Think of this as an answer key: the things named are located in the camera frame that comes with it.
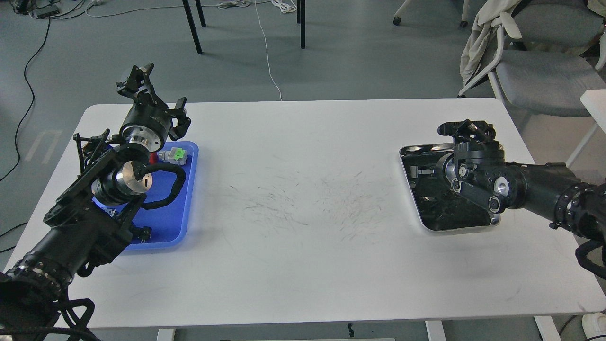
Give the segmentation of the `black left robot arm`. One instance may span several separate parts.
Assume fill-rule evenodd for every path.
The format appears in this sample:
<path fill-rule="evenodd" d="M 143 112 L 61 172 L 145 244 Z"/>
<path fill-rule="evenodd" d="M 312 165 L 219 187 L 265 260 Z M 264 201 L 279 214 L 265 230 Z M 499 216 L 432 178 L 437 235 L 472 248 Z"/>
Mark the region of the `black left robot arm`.
<path fill-rule="evenodd" d="M 140 209 L 168 206 L 186 183 L 178 165 L 151 163 L 150 156 L 177 141 L 191 124 L 185 97 L 174 108 L 156 95 L 154 64 L 134 65 L 119 95 L 133 101 L 117 134 L 109 129 L 90 138 L 75 134 L 80 174 L 43 221 L 50 231 L 22 259 L 1 274 L 1 339 L 42 341 L 49 334 L 70 341 L 95 341 L 89 330 L 92 300 L 69 299 L 75 276 L 87 277 L 114 261 L 134 236 L 150 237 L 133 223 Z"/>

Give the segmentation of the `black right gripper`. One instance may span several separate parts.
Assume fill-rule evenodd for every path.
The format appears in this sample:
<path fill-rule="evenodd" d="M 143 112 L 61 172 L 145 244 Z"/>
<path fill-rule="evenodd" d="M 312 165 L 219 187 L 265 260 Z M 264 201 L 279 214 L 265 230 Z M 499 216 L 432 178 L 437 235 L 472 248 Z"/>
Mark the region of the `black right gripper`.
<path fill-rule="evenodd" d="M 506 174 L 504 150 L 496 130 L 487 121 L 446 122 L 437 128 L 442 136 L 453 138 L 453 150 L 442 156 L 435 168 L 419 168 L 419 174 L 435 174 L 445 183 L 454 179 L 488 186 Z"/>

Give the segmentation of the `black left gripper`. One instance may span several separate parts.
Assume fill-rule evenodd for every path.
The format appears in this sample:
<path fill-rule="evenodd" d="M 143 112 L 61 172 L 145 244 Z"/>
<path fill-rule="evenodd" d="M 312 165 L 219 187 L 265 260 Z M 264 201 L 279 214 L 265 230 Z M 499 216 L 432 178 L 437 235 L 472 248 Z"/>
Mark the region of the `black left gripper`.
<path fill-rule="evenodd" d="M 119 95 L 131 99 L 134 104 L 120 128 L 120 135 L 128 143 L 145 147 L 164 147 L 167 136 L 172 141 L 183 138 L 189 130 L 191 119 L 187 116 L 186 98 L 178 99 L 175 108 L 166 110 L 166 104 L 154 90 L 150 73 L 154 64 L 143 67 L 134 65 L 125 81 L 117 82 Z"/>

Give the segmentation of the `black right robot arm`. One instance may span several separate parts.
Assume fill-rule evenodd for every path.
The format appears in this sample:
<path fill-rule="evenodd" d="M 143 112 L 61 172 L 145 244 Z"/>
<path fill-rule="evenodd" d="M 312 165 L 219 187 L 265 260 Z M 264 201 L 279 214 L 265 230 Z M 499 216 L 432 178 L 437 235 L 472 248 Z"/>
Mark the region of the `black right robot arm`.
<path fill-rule="evenodd" d="M 494 225 L 507 209 L 525 209 L 587 241 L 575 250 L 578 264 L 605 278 L 605 266 L 589 259 L 605 252 L 605 186 L 584 183 L 563 163 L 507 162 L 493 125 L 446 122 L 438 134 L 446 144 L 401 150 L 416 206 L 435 229 Z"/>

